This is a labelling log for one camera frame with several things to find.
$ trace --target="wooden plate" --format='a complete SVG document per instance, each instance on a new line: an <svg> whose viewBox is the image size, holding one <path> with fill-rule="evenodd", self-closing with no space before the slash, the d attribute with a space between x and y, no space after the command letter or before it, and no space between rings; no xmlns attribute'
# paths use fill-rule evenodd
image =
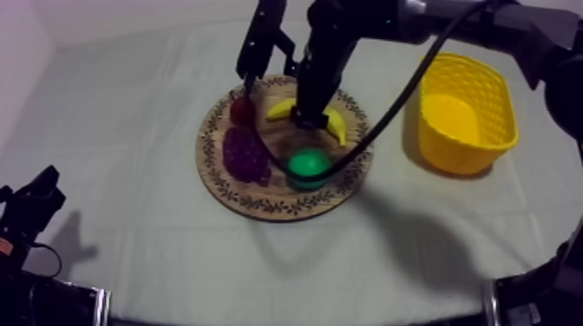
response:
<svg viewBox="0 0 583 326"><path fill-rule="evenodd" d="M292 222L313 218L342 204L363 182L370 169L372 148L361 153L343 171L331 177L316 191L298 192L288 186L284 174L270 163L269 186L246 184L234 179L223 166L222 142L226 130L233 126L229 109L243 94L238 86L223 96L206 115L196 143L197 167L209 192L223 205L248 218L271 222ZM297 129L289 120L267 122L265 113L273 105L296 95L296 80L284 75L270 75L257 81L251 98L257 108L257 128L262 139L277 157L287 161L300 148L319 147L337 161L345 156L367 133L369 124L364 112L344 91L338 90L331 106L346 122L346 147L325 130Z"/></svg>

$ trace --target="green ball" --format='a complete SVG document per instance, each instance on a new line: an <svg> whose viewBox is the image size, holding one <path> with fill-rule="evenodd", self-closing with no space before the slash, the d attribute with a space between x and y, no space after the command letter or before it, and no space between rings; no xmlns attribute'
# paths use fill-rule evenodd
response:
<svg viewBox="0 0 583 326"><path fill-rule="evenodd" d="M332 165L325 151L317 148L304 148L292 155L287 167L294 173L309 177L320 174ZM326 180L316 182L301 182L290 179L293 186L300 190L314 190L323 186Z"/></svg>

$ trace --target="plastic basket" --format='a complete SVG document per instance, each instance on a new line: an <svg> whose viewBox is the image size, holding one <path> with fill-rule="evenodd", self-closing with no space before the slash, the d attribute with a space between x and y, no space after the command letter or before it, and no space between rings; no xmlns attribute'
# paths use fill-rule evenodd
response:
<svg viewBox="0 0 583 326"><path fill-rule="evenodd" d="M502 76L466 56L438 55L421 84L422 156L450 173L478 173L517 140L512 101Z"/></svg>

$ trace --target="table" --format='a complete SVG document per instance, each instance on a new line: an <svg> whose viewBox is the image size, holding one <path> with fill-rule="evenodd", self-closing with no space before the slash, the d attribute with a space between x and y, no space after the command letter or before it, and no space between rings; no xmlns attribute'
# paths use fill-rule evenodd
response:
<svg viewBox="0 0 583 326"><path fill-rule="evenodd" d="M413 110L375 143L362 191L320 218L252 222L201 184L195 135L240 83L248 22L209 23L59 49L0 154L0 180L48 164L68 196L40 241L60 278L114 292L115 316L196 325L371 325L481 308L480 284L549 259L583 212L574 140L554 125L509 56L448 42L499 70L520 140L479 178L430 171L410 150ZM297 58L309 35L286 21ZM342 88L377 121L428 44L361 41ZM277 53L270 71L281 72ZM33 252L28 267L50 269Z"/></svg>

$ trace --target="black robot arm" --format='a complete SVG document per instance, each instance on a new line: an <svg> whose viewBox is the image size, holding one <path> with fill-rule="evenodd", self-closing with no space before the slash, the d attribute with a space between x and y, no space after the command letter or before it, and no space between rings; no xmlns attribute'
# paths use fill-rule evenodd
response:
<svg viewBox="0 0 583 326"><path fill-rule="evenodd" d="M539 81L547 84L547 106L554 120L583 140L578 96L583 89L580 17L508 0L485 4L485 10L464 19L450 37L512 55L530 88L535 89ZM300 128L324 128L327 117L322 112L336 92L358 40L421 44L430 35L441 34L473 5L475 2L449 0L317 0L308 10L310 40L296 69L291 60L293 46L279 28L285 0L260 0L237 71L249 86L250 80L263 76L272 48L278 45L288 58L285 72L298 78L298 106L291 118Z"/></svg>

